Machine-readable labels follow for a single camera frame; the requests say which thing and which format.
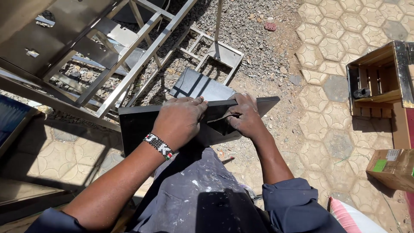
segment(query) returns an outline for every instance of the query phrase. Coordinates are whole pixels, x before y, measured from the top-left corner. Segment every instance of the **beaded bracelet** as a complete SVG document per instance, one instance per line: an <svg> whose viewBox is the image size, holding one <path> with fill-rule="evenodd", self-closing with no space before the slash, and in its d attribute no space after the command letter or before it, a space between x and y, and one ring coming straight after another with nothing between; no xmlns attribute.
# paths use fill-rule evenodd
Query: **beaded bracelet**
<svg viewBox="0 0 414 233"><path fill-rule="evenodd" d="M143 141L148 142L151 146L157 149L166 160L169 160L173 156L173 150L153 133L149 133Z"/></svg>

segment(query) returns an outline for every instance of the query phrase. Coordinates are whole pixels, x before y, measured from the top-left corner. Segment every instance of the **sleeve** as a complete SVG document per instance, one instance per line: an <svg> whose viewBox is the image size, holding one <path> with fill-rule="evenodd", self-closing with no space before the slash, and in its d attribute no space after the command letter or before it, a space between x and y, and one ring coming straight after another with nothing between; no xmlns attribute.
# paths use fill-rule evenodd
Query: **sleeve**
<svg viewBox="0 0 414 233"><path fill-rule="evenodd" d="M34 232L87 232L78 220L53 208L48 208L30 225L25 233Z"/></svg>
<svg viewBox="0 0 414 233"><path fill-rule="evenodd" d="M264 184L262 188L265 210L276 232L346 233L334 216L318 204L318 190L305 179Z"/></svg>

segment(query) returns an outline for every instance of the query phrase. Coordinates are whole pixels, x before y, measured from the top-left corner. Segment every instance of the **forearm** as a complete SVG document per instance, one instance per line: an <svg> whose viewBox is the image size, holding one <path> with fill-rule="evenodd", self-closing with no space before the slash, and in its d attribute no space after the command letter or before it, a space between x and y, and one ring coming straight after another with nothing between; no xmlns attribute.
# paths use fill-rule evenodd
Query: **forearm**
<svg viewBox="0 0 414 233"><path fill-rule="evenodd" d="M127 158L90 184L63 212L88 230L106 229L114 223L125 203L165 158L142 142Z"/></svg>
<svg viewBox="0 0 414 233"><path fill-rule="evenodd" d="M252 141L262 166L263 182L265 184L275 184L294 178L267 129L264 129Z"/></svg>

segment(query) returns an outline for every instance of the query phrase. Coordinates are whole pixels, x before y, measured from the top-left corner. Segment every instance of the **hand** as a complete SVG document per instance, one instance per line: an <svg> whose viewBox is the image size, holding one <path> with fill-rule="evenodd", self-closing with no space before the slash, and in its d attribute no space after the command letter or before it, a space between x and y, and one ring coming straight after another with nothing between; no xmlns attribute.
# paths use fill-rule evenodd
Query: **hand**
<svg viewBox="0 0 414 233"><path fill-rule="evenodd" d="M200 120L207 106L203 97L172 98L161 107L152 133L176 151L200 131Z"/></svg>
<svg viewBox="0 0 414 233"><path fill-rule="evenodd" d="M253 142L264 133L269 132L260 118L256 98L246 93L237 93L230 97L229 100L236 100L238 105L230 107L224 116L230 114L240 115L238 118L228 116L226 121L229 125L246 138L250 138Z"/></svg>

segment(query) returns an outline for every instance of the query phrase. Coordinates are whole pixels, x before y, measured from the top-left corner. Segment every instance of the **green label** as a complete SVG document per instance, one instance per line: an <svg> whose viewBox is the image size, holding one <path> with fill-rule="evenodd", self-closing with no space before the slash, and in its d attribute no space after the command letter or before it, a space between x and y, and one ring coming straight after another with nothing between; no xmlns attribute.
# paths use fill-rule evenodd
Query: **green label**
<svg viewBox="0 0 414 233"><path fill-rule="evenodd" d="M372 169L372 171L373 172L382 172L386 163L387 163L386 159L379 159L377 161L377 164L375 164L374 169Z"/></svg>

